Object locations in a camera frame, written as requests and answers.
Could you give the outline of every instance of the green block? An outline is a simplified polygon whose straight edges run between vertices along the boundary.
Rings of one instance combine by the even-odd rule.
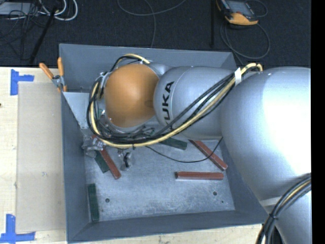
[[[102,173],[106,173],[107,171],[110,170],[104,158],[102,157],[101,153],[98,151],[95,157],[95,161],[98,164],[99,168],[101,169]]]
[[[87,188],[88,188],[91,220],[93,222],[97,222],[100,219],[100,213],[99,213],[99,208],[98,208],[96,185],[89,184],[89,185],[87,185]]]
[[[168,145],[171,147],[175,147],[181,150],[185,150],[187,148],[187,143],[181,140],[177,140],[174,138],[168,138],[162,142],[160,142],[160,144],[164,144],[164,145]]]

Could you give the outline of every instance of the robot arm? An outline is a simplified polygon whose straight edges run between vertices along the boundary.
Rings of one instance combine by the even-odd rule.
[[[237,71],[169,67],[130,58],[137,62],[119,67],[120,58],[90,92],[88,126],[98,139],[130,148],[173,136],[223,137],[237,169],[270,214],[261,238],[276,225],[285,244],[310,242],[311,70],[263,71],[255,63]]]

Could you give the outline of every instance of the black floor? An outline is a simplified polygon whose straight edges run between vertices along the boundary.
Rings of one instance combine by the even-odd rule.
[[[38,0],[10,1],[32,1],[40,6]],[[55,4],[55,0],[42,1],[48,10]],[[267,15],[259,18],[259,25],[245,29],[230,28],[217,8],[213,8],[215,12],[211,14],[211,0],[76,2],[76,18],[52,21],[32,63],[31,56],[33,59],[49,16],[40,14],[13,20],[8,19],[8,15],[2,15],[0,66],[27,67],[44,62],[49,67],[56,67],[60,43],[231,51],[229,44],[223,40],[226,37],[224,30],[233,50],[237,51],[235,59],[238,65],[260,62],[266,69],[277,66],[310,67],[311,64],[311,0],[249,0],[257,16],[266,12]],[[59,17],[74,15],[73,1],[67,0],[67,4],[66,11]]]

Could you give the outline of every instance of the blue tape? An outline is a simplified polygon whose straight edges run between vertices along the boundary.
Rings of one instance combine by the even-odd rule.
[[[15,244],[17,241],[30,241],[35,239],[35,231],[26,234],[16,234],[16,217],[6,215],[6,232],[0,235],[0,243]]]
[[[19,72],[11,69],[11,82],[10,82],[10,95],[18,94],[18,82],[19,81],[34,81],[33,75],[19,76]]]

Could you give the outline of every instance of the orange spherical joint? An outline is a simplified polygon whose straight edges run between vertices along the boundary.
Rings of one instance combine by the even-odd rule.
[[[143,124],[154,115],[153,95],[156,73],[144,64],[129,64],[116,69],[105,85],[106,116],[121,128]]]

